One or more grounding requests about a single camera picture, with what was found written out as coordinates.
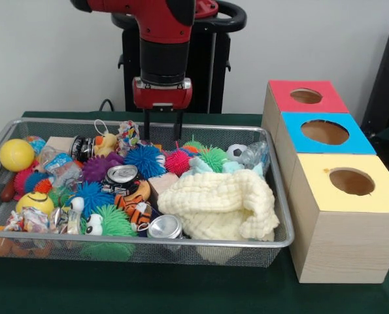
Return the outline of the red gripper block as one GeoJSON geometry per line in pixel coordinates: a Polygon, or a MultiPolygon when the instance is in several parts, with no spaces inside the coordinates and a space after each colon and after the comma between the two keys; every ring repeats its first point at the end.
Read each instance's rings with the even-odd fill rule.
{"type": "MultiPolygon", "coordinates": [[[[133,100],[139,109],[152,110],[154,107],[170,107],[173,110],[184,110],[192,99],[192,82],[185,78],[177,85],[158,86],[135,77],[133,85],[133,100]]],[[[175,140],[179,140],[182,132],[183,111],[177,112],[175,122],[175,140]]],[[[144,138],[150,139],[150,111],[144,111],[144,138]]]]}

